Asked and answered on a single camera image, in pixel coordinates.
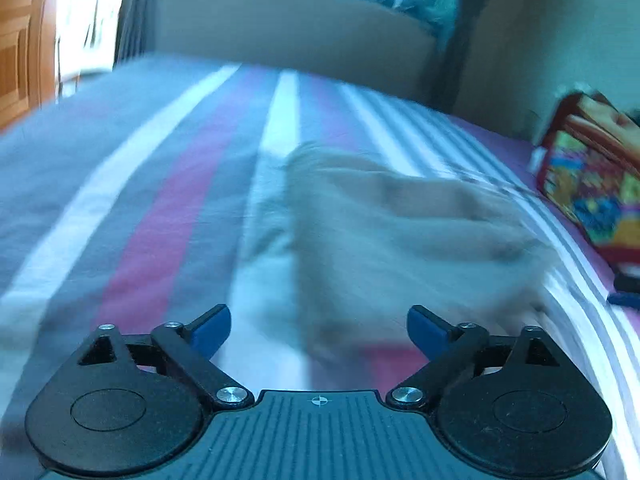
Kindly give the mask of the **grey sweatpants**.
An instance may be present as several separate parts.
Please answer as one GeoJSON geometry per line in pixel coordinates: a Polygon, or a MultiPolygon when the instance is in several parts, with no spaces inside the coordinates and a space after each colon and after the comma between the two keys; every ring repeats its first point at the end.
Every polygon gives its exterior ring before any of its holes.
{"type": "Polygon", "coordinates": [[[558,253],[495,191],[311,143],[269,170],[244,292],[268,336],[336,356],[401,346],[415,304],[498,335],[544,305],[558,253]]]}

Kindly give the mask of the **colourful folded blanket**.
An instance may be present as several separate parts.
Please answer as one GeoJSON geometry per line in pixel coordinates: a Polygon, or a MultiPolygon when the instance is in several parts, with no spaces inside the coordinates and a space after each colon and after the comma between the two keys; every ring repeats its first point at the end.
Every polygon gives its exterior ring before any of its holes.
{"type": "Polygon", "coordinates": [[[560,99],[540,142],[538,191],[609,264],[639,262],[639,124],[600,92],[560,99]]]}

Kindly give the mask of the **striped bed sheet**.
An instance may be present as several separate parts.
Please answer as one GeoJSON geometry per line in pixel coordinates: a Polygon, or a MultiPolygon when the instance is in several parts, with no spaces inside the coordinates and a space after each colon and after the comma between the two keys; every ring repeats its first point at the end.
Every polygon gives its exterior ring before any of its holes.
{"type": "Polygon", "coordinates": [[[559,249],[538,318],[614,419],[601,469],[639,474],[639,317],[613,274],[535,193],[532,147],[419,104],[254,65],[146,56],[1,138],[1,474],[35,479],[29,403],[101,324],[147,333],[228,304],[219,365],[262,389],[385,391],[422,365],[409,341],[314,358],[298,338],[282,164],[320,142],[411,177],[506,194],[559,249]]]}

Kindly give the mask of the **dark blue left curtain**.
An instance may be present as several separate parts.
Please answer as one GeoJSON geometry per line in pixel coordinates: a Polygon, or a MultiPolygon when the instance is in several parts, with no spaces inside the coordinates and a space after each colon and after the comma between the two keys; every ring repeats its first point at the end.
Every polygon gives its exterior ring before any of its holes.
{"type": "Polygon", "coordinates": [[[122,0],[118,12],[114,65],[144,55],[155,37],[157,0],[122,0]]]}

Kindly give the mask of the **dark blue curtain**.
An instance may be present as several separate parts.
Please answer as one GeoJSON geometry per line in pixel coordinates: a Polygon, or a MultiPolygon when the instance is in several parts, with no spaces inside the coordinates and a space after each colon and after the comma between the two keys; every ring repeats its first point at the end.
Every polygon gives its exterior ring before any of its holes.
{"type": "Polygon", "coordinates": [[[122,0],[118,12],[114,65],[144,55],[155,37],[157,0],[122,0]]]}
{"type": "Polygon", "coordinates": [[[477,21],[489,0],[457,0],[454,21],[444,50],[439,55],[431,86],[430,107],[450,113],[456,102],[466,57],[477,21]]]}

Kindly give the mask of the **dark blue right curtain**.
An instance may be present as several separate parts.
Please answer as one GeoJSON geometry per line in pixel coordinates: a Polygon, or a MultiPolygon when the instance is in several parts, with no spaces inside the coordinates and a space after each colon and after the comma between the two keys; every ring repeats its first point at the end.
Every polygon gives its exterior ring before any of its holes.
{"type": "Polygon", "coordinates": [[[489,0],[457,0],[454,21],[444,50],[439,55],[431,86],[430,107],[450,113],[456,102],[466,57],[477,21],[489,0]]]}

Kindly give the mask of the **wooden door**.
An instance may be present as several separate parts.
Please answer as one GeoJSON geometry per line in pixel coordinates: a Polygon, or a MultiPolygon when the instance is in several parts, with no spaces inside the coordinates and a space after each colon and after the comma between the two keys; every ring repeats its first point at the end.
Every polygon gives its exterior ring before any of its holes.
{"type": "Polygon", "coordinates": [[[56,0],[1,0],[1,127],[55,95],[56,0]]]}

